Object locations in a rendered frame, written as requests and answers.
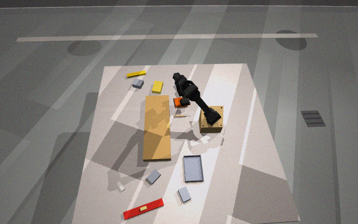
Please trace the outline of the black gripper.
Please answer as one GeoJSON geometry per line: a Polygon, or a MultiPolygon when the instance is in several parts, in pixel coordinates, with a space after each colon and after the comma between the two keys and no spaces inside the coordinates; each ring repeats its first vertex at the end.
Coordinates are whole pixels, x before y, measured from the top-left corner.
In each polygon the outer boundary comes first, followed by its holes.
{"type": "Polygon", "coordinates": [[[177,87],[177,86],[176,86],[176,88],[177,88],[177,92],[178,92],[179,96],[180,96],[180,97],[181,97],[181,96],[183,97],[183,99],[180,100],[181,106],[189,105],[189,99],[187,99],[187,98],[183,95],[183,93],[180,91],[180,87],[177,87]]]}

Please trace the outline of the small white rectangular block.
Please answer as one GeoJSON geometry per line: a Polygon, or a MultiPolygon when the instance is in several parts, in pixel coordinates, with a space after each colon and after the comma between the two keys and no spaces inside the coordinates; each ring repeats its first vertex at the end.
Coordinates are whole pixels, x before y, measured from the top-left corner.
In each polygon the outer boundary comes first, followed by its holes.
{"type": "Polygon", "coordinates": [[[124,188],[123,184],[121,183],[121,181],[119,181],[117,184],[119,185],[121,191],[125,190],[125,188],[124,188]]]}

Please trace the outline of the red flat bar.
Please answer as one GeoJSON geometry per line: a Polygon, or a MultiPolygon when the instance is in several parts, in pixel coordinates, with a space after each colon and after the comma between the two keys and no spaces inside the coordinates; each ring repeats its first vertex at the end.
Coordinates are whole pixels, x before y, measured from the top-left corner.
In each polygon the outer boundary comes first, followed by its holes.
{"type": "Polygon", "coordinates": [[[136,217],[138,215],[141,215],[143,213],[146,213],[148,211],[151,211],[153,209],[156,209],[158,207],[164,206],[162,198],[152,201],[150,203],[141,205],[137,208],[131,209],[129,211],[123,212],[124,213],[124,219],[129,219],[131,217],[136,217]]]}

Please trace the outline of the tan wooden floor panel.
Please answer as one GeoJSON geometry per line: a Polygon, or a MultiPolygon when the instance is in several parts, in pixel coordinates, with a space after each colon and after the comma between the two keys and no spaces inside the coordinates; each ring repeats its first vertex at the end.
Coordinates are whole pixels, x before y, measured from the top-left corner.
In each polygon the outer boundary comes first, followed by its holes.
{"type": "Polygon", "coordinates": [[[171,161],[169,95],[145,97],[143,161],[171,161]]]}

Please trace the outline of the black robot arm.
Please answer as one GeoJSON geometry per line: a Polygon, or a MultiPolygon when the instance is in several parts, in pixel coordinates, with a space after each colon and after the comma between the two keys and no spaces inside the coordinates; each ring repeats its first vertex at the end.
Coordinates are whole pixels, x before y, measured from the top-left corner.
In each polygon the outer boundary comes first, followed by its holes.
{"type": "Polygon", "coordinates": [[[180,87],[180,91],[183,93],[183,95],[187,99],[189,98],[191,101],[195,101],[197,105],[204,111],[207,123],[213,125],[221,118],[217,111],[209,108],[202,100],[198,87],[192,81],[187,80],[184,75],[180,75],[179,73],[174,73],[173,79],[175,80],[175,85],[180,87]]]}

